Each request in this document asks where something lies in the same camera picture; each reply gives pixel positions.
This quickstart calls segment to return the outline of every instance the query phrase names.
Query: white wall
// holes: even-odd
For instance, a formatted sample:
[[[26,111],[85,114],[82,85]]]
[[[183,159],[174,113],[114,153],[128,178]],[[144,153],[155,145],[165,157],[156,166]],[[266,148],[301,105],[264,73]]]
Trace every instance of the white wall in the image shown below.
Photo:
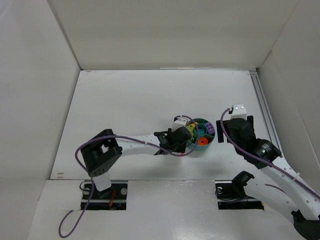
[[[84,69],[260,67],[299,0],[51,0]]]
[[[0,1],[0,235],[27,239],[79,67],[46,0]]]
[[[287,160],[320,191],[320,1],[300,0],[259,70]]]

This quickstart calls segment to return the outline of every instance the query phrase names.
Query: cable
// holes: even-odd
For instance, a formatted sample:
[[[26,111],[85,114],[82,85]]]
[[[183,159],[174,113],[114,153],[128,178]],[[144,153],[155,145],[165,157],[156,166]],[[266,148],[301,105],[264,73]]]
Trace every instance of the cable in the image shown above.
[[[62,219],[62,221],[60,222],[59,229],[58,229],[60,238],[65,239],[65,238],[69,237],[69,236],[75,231],[76,227],[78,226],[78,223],[80,222],[82,216],[84,215],[85,211],[87,210],[87,208],[88,208],[88,206],[89,206],[89,202],[90,202],[90,200],[91,200],[91,198],[92,198],[92,196],[93,196],[93,194],[94,194],[95,183],[94,183],[93,180],[91,180],[91,183],[92,183],[92,185],[91,185],[91,191],[90,191],[89,198],[88,198],[88,200],[87,200],[87,202],[86,202],[86,204],[85,204],[85,206],[84,206],[84,208],[83,208],[83,210],[82,210],[82,212],[81,212],[78,220],[76,221],[75,225],[73,226],[73,228],[71,229],[71,231],[70,231],[67,235],[62,235],[62,233],[61,233],[61,227],[62,227],[62,224],[64,223],[65,219],[66,219],[66,218],[69,216],[69,214],[71,214],[74,210],[69,211],[69,212],[64,216],[64,218]]]
[[[309,192],[310,194],[312,194],[313,196],[315,196],[317,199],[320,200],[320,195],[317,194],[315,191],[313,191],[312,189],[310,189],[308,186],[306,186],[304,183],[302,183],[301,181],[299,181],[298,179],[296,179],[294,176],[292,176],[291,174],[287,173],[285,170],[282,170],[280,167],[274,165],[273,163],[271,162],[268,162],[260,157],[257,157],[245,150],[243,150],[241,147],[239,147],[234,141],[232,141],[232,139],[228,136],[227,134],[227,131],[225,129],[225,126],[224,126],[224,116],[227,112],[230,112],[231,109],[230,108],[227,108],[221,115],[221,118],[220,118],[220,125],[221,125],[221,128],[222,128],[222,131],[224,133],[224,135],[226,136],[226,138],[228,139],[228,141],[236,148],[238,149],[240,152],[242,152],[243,154],[255,159],[255,160],[258,160],[259,162],[262,162],[272,168],[275,168],[277,169],[278,171],[280,171],[281,173],[283,173],[284,175],[286,175],[287,177],[289,177],[290,179],[292,179],[293,181],[295,181],[297,184],[299,184],[302,188],[304,188],[307,192]]]
[[[84,188],[81,187],[81,185],[82,185],[83,183],[85,183],[85,182],[88,182],[88,180],[82,181],[82,182],[80,183],[80,185],[79,185],[80,190],[82,190],[83,192],[86,192],[86,191],[87,191],[87,190],[85,190]]]
[[[285,193],[285,191],[283,191],[280,187],[278,187],[278,186],[274,186],[274,185],[271,185],[271,184],[265,184],[266,186],[268,186],[268,187],[272,187],[272,188],[275,188],[275,189],[278,189],[278,190],[280,190],[281,192],[283,192],[284,194],[286,194]]]
[[[195,124],[195,128],[196,128],[197,132],[199,132],[199,128],[198,128],[196,122],[193,120],[193,118],[191,118],[191,117],[189,117],[189,116],[186,116],[186,115],[179,115],[179,116],[176,116],[175,118],[178,118],[178,117],[183,117],[183,118],[187,118],[187,119],[191,120],[192,123]],[[147,144],[147,145],[153,146],[153,147],[155,147],[155,148],[157,148],[157,149],[160,149],[160,150],[162,150],[164,153],[169,154],[169,155],[171,155],[171,156],[184,157],[184,156],[190,155],[190,154],[196,149],[197,143],[198,143],[198,141],[199,141],[199,136],[200,136],[200,134],[198,134],[198,136],[197,136],[197,138],[196,138],[196,141],[195,141],[195,144],[194,144],[194,148],[192,148],[188,153],[183,154],[183,155],[169,152],[168,150],[164,149],[163,147],[158,146],[158,145],[156,145],[156,144],[153,144],[153,143],[151,143],[151,142],[141,141],[141,140],[138,140],[138,139],[135,139],[135,138],[132,138],[132,137],[128,137],[128,136],[110,135],[110,136],[97,137],[97,138],[94,138],[94,139],[91,139],[91,140],[85,142],[84,144],[82,144],[81,146],[79,146],[79,147],[76,149],[76,151],[75,151],[75,153],[74,153],[74,157],[75,157],[75,160],[77,161],[77,163],[78,163],[86,172],[88,172],[87,169],[86,169],[86,167],[81,163],[81,161],[80,161],[79,158],[78,158],[78,153],[79,153],[79,151],[81,151],[84,147],[86,147],[86,146],[89,145],[89,144],[92,144],[92,143],[94,143],[94,142],[101,141],[101,140],[106,140],[106,139],[126,139],[126,140],[134,141],[134,142],[137,142],[137,143],[140,143],[140,144]],[[95,183],[94,183],[94,181],[93,181],[92,179],[91,179],[91,182],[92,182],[92,187],[91,187],[91,191],[90,191],[89,198],[88,198],[88,200],[87,200],[87,202],[86,202],[86,204],[85,204],[85,206],[84,206],[84,208],[83,208],[83,210],[82,210],[82,213],[80,214],[78,220],[76,221],[76,223],[75,223],[75,225],[73,226],[72,230],[71,230],[67,235],[64,235],[64,236],[62,235],[62,233],[61,233],[61,227],[62,227],[62,224],[63,224],[63,222],[65,221],[65,219],[69,216],[69,214],[71,214],[71,213],[73,212],[73,210],[69,211],[69,212],[64,216],[64,218],[62,219],[62,221],[60,222],[59,229],[58,229],[60,238],[65,239],[65,238],[69,237],[69,236],[75,231],[78,223],[80,222],[80,219],[82,218],[83,214],[84,214],[85,211],[87,210],[87,208],[88,208],[88,206],[89,206],[89,203],[90,203],[90,200],[91,200],[91,198],[92,198],[92,196],[93,196],[93,193],[94,193],[93,189],[95,188]]]
[[[181,115],[181,116],[176,116],[177,117],[184,117],[184,118],[187,118],[189,120],[192,121],[192,123],[195,124],[195,128],[196,130],[199,132],[199,128],[196,124],[196,122],[189,116],[186,116],[186,115]],[[89,144],[92,144],[94,142],[98,142],[98,141],[101,141],[101,140],[106,140],[106,139],[126,139],[126,140],[130,140],[130,141],[133,141],[133,142],[137,142],[137,143],[140,143],[140,144],[147,144],[147,145],[150,145],[150,146],[153,146],[157,149],[160,149],[162,150],[164,153],[168,154],[168,155],[171,155],[171,156],[175,156],[175,157],[185,157],[185,156],[188,156],[190,155],[197,147],[197,143],[199,141],[199,136],[200,134],[198,134],[197,138],[196,138],[196,141],[195,141],[195,144],[194,144],[194,147],[186,154],[175,154],[175,153],[172,153],[172,152],[169,152],[168,150],[164,149],[163,147],[159,146],[159,145],[156,145],[156,144],[153,144],[151,142],[145,142],[145,141],[141,141],[141,140],[138,140],[138,139],[135,139],[135,138],[132,138],[132,137],[129,137],[129,136],[121,136],[121,135],[110,135],[110,136],[101,136],[101,137],[97,137],[97,138],[94,138],[94,139],[91,139],[87,142],[85,142],[84,144],[82,144],[81,146],[79,146],[77,148],[77,150],[75,151],[74,153],[74,157],[75,157],[75,160],[78,162],[78,164],[87,172],[87,169],[86,167],[81,163],[81,161],[79,160],[78,158],[78,153],[79,151],[81,151],[84,147],[86,147],[87,145]]]
[[[110,199],[110,201],[109,201],[109,209],[110,209],[110,210],[112,209],[112,205],[114,204],[114,199],[115,199],[115,197],[116,197],[116,190],[113,190],[113,192],[112,192],[112,197],[111,197],[111,199]]]

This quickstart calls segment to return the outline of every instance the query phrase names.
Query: green object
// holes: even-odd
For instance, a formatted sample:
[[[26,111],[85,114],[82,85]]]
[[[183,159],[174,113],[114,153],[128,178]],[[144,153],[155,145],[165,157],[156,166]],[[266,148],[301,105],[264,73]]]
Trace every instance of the green object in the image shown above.
[[[195,140],[194,138],[194,127],[193,126],[186,126],[186,129],[191,133],[191,141]]]

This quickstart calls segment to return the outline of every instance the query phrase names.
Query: cable clip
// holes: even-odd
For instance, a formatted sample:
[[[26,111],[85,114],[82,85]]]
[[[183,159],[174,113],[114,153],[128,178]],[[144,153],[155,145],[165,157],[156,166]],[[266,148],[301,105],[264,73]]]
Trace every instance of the cable clip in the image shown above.
[[[292,179],[292,182],[295,182],[297,180],[297,178],[299,177],[300,175],[300,172],[297,172],[295,177]]]

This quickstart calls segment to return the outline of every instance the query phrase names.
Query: orange object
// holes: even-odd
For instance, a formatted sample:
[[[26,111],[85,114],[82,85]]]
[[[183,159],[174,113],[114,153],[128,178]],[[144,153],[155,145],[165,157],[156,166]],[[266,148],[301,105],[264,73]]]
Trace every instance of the orange object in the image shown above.
[[[205,137],[201,137],[198,140],[198,145],[207,145],[208,143],[208,139],[206,139]]]
[[[113,192],[112,192],[112,198],[111,198],[110,201],[109,201],[109,210],[111,210],[112,205],[114,204],[114,199],[115,199],[115,197],[116,197],[116,190],[113,190]]]

